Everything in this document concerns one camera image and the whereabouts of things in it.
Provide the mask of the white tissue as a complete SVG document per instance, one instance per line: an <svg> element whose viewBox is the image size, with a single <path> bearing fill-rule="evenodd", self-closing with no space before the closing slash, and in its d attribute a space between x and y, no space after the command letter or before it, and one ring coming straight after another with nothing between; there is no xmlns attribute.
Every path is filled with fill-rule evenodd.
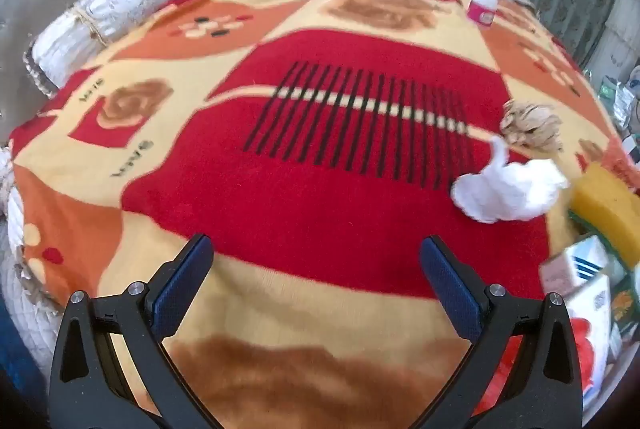
<svg viewBox="0 0 640 429"><path fill-rule="evenodd" d="M545 215L570 187L550 159L509 162L501 137L490 139L490 159L478 173L465 173L451 186L454 204L476 222L529 221Z"/></svg>

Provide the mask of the yellow green sponge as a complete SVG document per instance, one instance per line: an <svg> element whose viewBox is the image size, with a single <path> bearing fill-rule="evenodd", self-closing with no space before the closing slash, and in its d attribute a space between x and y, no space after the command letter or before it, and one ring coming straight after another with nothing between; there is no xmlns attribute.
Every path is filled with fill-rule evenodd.
<svg viewBox="0 0 640 429"><path fill-rule="evenodd" d="M599 163L590 163L570 189L570 216L596 232L632 270L639 263L639 197Z"/></svg>

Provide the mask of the red plastic bag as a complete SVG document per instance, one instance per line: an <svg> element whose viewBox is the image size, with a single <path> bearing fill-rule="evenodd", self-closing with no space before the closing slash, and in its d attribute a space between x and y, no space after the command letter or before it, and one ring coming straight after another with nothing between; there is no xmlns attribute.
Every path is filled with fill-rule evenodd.
<svg viewBox="0 0 640 429"><path fill-rule="evenodd" d="M594 386L592 378L594 364L596 363L596 350L589 339L591 323L585 317L573 316L570 319L572 325L575 347L578 356L578 375L582 394L589 392ZM482 398L476 405L473 414L480 415L494 407L500 394L508 381L515 364L518 352L523 342L522 336L512 336L504 350L498 368L492 376ZM570 375L570 363L567 362L566 348L553 351L544 363L544 373L550 378L566 379Z"/></svg>

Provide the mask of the white bolster pillow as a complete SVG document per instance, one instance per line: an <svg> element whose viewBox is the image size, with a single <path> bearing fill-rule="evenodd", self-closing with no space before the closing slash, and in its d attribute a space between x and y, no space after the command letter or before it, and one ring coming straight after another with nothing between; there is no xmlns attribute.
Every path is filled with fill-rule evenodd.
<svg viewBox="0 0 640 429"><path fill-rule="evenodd" d="M54 97L75 71L169 1L77 0L30 42L26 71L42 94Z"/></svg>

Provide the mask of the silver foil bag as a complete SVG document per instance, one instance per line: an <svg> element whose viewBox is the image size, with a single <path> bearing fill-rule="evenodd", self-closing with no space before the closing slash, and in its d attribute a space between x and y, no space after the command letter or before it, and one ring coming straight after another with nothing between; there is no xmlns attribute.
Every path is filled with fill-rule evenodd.
<svg viewBox="0 0 640 429"><path fill-rule="evenodd" d="M608 117L618 132L629 129L631 118L638 103L634 92L625 82L605 76L599 86L597 98L604 106Z"/></svg>

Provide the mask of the red orange patterned blanket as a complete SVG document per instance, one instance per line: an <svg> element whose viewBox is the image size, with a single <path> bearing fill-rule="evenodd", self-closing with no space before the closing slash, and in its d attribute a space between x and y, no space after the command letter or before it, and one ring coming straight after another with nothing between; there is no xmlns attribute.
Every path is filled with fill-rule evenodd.
<svg viewBox="0 0 640 429"><path fill-rule="evenodd" d="M62 303L119 293L196 234L216 251L167 350L228 428L405 428L466 345L419 267L436 234L539 298L562 204L483 224L450 197L508 102L560 118L574 178L614 126L511 1L175 0L11 136L29 270Z"/></svg>

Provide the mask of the dark green snack wrapper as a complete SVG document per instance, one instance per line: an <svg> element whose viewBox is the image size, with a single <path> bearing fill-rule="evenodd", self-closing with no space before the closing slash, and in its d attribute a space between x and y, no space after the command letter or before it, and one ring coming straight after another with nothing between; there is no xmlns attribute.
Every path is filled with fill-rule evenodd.
<svg viewBox="0 0 640 429"><path fill-rule="evenodd" d="M623 340L634 337L639 325L639 298L634 279L626 275L612 289L612 322Z"/></svg>

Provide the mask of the white pink pill bottle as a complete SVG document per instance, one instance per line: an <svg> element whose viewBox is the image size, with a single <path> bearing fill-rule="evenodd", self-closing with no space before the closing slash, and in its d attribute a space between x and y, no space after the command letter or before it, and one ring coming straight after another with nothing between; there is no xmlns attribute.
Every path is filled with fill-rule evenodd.
<svg viewBox="0 0 640 429"><path fill-rule="evenodd" d="M498 0L470 0L466 14L477 25L489 27L494 21Z"/></svg>

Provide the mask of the blue striped white box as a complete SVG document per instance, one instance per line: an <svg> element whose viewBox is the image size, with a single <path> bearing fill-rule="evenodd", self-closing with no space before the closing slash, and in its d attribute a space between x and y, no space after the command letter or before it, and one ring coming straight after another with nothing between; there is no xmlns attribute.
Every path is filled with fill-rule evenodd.
<svg viewBox="0 0 640 429"><path fill-rule="evenodd" d="M610 276L605 273L609 263L608 252L597 235L579 237L573 245L540 264L542 291L567 297L596 279L610 285Z"/></svg>

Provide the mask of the white blue medicine box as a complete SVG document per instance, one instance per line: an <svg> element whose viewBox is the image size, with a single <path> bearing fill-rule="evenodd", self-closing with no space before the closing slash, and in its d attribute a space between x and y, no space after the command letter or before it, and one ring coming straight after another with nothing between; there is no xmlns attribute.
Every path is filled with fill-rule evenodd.
<svg viewBox="0 0 640 429"><path fill-rule="evenodd" d="M611 330L610 280L597 274L565 300L574 331L582 382L582 407L588 409L602 387Z"/></svg>

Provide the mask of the brown paper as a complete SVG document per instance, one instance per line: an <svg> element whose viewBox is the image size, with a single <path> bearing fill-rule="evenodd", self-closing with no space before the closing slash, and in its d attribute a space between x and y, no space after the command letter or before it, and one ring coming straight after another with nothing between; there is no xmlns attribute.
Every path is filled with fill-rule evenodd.
<svg viewBox="0 0 640 429"><path fill-rule="evenodd" d="M561 152L561 124L561 118L549 105L508 100L503 105L500 132L510 145Z"/></svg>

